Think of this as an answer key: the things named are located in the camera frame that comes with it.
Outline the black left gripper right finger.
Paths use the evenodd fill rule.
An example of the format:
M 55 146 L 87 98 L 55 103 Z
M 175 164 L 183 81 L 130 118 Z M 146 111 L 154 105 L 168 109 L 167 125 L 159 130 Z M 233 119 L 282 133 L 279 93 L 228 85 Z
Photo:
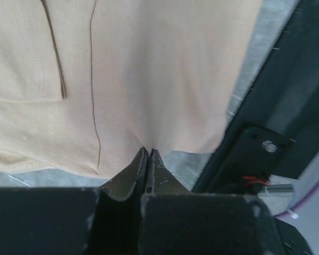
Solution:
M 269 209 L 248 194 L 174 191 L 157 150 L 140 199 L 140 254 L 284 254 Z

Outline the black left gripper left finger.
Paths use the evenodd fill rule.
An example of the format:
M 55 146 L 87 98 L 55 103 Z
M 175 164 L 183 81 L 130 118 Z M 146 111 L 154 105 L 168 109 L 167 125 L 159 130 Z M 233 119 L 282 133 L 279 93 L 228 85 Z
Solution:
M 147 161 L 97 188 L 0 188 L 0 254 L 137 254 Z

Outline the beige t-shirt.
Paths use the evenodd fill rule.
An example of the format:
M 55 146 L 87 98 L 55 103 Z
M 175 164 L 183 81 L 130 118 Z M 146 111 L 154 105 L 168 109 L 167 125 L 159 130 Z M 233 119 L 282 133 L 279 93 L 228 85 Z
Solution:
M 261 1 L 0 1 L 0 171 L 210 153 Z

